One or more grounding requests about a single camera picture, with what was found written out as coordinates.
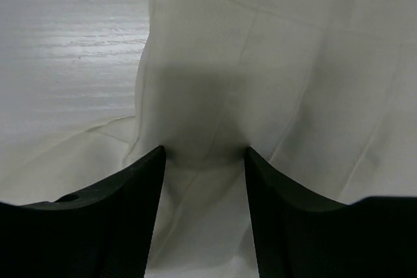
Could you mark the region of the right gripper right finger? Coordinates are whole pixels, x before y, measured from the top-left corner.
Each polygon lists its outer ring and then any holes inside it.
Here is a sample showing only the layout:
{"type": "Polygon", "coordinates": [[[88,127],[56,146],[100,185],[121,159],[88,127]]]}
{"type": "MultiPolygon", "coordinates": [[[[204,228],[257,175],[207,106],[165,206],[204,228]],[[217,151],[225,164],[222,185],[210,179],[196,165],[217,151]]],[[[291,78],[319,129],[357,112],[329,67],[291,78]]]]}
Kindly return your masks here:
{"type": "Polygon", "coordinates": [[[244,172],[261,277],[415,277],[416,199],[328,199],[254,149],[244,172]]]}

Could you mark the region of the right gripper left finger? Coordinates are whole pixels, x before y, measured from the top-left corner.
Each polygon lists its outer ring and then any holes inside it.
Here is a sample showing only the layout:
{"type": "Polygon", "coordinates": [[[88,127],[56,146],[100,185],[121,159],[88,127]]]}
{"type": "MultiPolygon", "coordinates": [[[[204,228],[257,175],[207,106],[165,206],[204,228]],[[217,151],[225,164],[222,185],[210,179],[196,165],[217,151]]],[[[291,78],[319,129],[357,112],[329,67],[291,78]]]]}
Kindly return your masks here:
{"type": "Polygon", "coordinates": [[[158,146],[56,201],[2,204],[1,276],[144,276],[165,162],[158,146]]]}

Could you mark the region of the white pleated skirt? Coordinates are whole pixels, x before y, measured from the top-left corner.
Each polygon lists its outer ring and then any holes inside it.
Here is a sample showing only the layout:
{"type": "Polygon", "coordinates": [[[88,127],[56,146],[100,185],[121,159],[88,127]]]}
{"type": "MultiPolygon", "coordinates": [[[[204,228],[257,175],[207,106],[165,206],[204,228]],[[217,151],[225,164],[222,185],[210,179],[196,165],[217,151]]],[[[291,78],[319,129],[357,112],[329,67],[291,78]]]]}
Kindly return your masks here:
{"type": "Polygon", "coordinates": [[[1,205],[56,201],[158,146],[142,277],[261,277],[247,148],[342,204],[416,199],[416,0],[149,0],[134,116],[19,148],[1,205]]]}

